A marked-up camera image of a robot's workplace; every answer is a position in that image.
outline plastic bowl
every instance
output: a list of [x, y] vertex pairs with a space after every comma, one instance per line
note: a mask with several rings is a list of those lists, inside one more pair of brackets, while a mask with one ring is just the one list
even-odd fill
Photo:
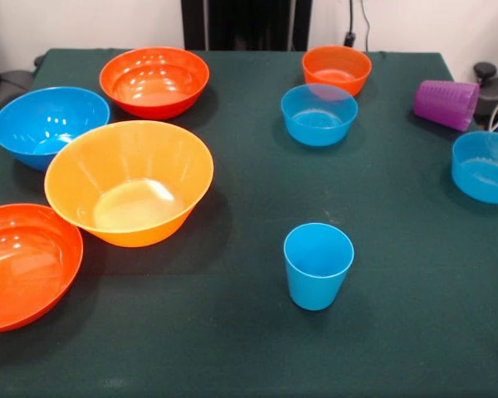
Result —
[[305, 145], [322, 147], [339, 142], [358, 114], [352, 95], [332, 85], [300, 85], [281, 101], [291, 137]]
[[463, 134], [452, 146], [452, 178], [469, 197], [498, 204], [498, 133]]
[[0, 206], [0, 332], [49, 311], [70, 287], [82, 255], [79, 230], [50, 207]]
[[72, 139], [109, 122], [109, 105], [78, 87], [51, 87], [18, 97], [0, 111], [0, 146], [45, 171]]
[[212, 156], [185, 129], [133, 120], [94, 129], [68, 144], [46, 172], [51, 207], [118, 246], [172, 235], [212, 182]]
[[306, 83], [324, 83], [357, 95], [373, 69], [371, 60], [360, 51], [345, 46], [321, 46], [302, 58]]
[[192, 52], [140, 48], [110, 60], [101, 89], [123, 110], [142, 119], [170, 119], [190, 108], [207, 85], [208, 66]]

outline orange bowl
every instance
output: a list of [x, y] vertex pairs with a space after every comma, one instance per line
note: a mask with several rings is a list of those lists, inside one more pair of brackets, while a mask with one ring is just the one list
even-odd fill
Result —
[[49, 311], [70, 287], [82, 255], [79, 230], [50, 207], [0, 206], [0, 332]]
[[373, 69], [371, 60], [360, 51], [345, 46], [321, 46], [302, 58], [306, 83], [334, 85], [357, 95]]
[[173, 124], [132, 120], [81, 135], [51, 161], [44, 189], [65, 220], [118, 246], [172, 235], [212, 182], [212, 155]]
[[142, 119], [170, 119], [190, 108], [207, 85], [208, 66], [192, 52], [139, 48], [110, 60], [101, 89], [123, 110]]

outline tipped over purple cup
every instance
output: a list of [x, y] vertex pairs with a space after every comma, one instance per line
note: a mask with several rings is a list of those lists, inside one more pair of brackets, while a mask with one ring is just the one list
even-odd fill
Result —
[[466, 131], [476, 109], [480, 86], [445, 80], [425, 80], [415, 94], [413, 112], [459, 131]]

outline blue cup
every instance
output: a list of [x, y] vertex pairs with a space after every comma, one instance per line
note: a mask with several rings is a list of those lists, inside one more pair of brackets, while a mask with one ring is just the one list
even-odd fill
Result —
[[358, 104], [347, 91], [332, 85], [300, 85], [281, 101], [291, 137], [314, 147], [341, 141], [358, 114]]
[[354, 259], [349, 237], [334, 226], [297, 226], [284, 241], [291, 299], [310, 311], [327, 308], [335, 299]]
[[18, 97], [0, 111], [0, 146], [46, 171], [72, 139], [109, 122], [107, 102], [78, 87], [51, 87]]
[[469, 197], [498, 204], [498, 133], [463, 134], [452, 146], [452, 179]]

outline yellow-orange bowl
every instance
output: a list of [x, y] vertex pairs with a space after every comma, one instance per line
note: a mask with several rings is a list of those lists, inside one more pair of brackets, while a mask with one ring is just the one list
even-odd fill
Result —
[[51, 161], [46, 199], [62, 218], [113, 245], [171, 236], [212, 182], [212, 155], [173, 124], [107, 124], [68, 143]]

